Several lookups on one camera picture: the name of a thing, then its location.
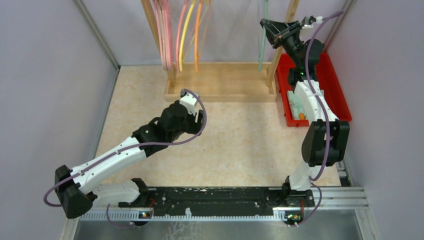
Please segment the thin pink wire hanger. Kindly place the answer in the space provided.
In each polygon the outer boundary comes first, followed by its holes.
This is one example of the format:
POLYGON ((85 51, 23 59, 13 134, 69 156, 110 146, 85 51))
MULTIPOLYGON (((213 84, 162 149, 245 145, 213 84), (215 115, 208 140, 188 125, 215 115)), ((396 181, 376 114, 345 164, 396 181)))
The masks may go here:
POLYGON ((183 27, 183 18, 188 7, 189 0, 184 0, 183 6, 179 15, 177 31, 176 31, 176 42, 175 42, 175 65, 178 72, 181 72, 180 68, 180 43, 181 43, 181 33, 183 27))

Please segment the large pink plastic hanger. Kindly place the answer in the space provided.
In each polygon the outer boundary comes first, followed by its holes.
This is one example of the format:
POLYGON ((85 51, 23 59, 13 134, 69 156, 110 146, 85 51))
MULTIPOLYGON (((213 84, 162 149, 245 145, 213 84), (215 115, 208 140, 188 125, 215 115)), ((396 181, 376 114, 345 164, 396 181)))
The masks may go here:
POLYGON ((154 13, 155 13, 155 21, 156 21, 156 28, 157 28, 157 36, 158 36, 158 43, 159 43, 159 54, 160 54, 160 59, 161 59, 161 65, 162 68, 165 70, 166 69, 166 60, 165 60, 165 55, 164 55, 164 50, 163 50, 163 42, 162 42, 162 34, 161 34, 161 17, 160 17, 160 10, 159 10, 159 6, 158 6, 158 1, 157 0, 152 0, 151 1, 153 3, 153 9, 154 9, 154 13))

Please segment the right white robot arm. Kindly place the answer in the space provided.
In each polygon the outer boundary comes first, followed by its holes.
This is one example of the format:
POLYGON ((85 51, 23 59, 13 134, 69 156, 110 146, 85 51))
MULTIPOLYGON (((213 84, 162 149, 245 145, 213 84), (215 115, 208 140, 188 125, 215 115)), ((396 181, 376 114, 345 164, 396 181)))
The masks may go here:
POLYGON ((326 167, 344 158, 350 125, 340 120, 331 110, 320 89, 316 65, 320 62, 324 44, 315 36, 307 41, 300 39, 303 28, 314 23, 323 27, 329 17, 306 16, 302 21, 279 22, 263 18, 271 46, 282 47, 294 63, 289 70, 288 83, 300 100, 309 128, 301 145, 302 163, 282 185, 281 199, 287 206, 295 206, 310 191, 312 182, 321 177, 326 167))

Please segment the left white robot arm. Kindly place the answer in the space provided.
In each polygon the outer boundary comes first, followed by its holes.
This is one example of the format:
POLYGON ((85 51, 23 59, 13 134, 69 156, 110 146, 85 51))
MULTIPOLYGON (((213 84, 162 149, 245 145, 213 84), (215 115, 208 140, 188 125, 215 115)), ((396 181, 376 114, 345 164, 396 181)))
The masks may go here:
POLYGON ((159 117, 141 126, 131 136, 101 156, 79 166, 62 165, 55 170, 53 190, 68 219, 75 219, 93 207, 118 206, 120 208, 147 207, 153 201, 150 190, 141 178, 124 183, 103 184, 114 173, 165 150, 178 142, 183 134, 193 138, 201 135, 207 123, 203 104, 182 98, 165 108, 159 117))

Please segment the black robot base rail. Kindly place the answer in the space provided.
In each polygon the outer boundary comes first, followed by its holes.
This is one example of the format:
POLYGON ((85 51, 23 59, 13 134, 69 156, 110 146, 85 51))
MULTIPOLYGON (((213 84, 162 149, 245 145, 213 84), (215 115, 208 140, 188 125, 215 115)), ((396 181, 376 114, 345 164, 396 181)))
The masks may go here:
POLYGON ((93 208, 82 221, 301 222, 312 210, 366 210, 360 187, 320 187, 285 196, 281 187, 156 187, 140 207, 93 208))

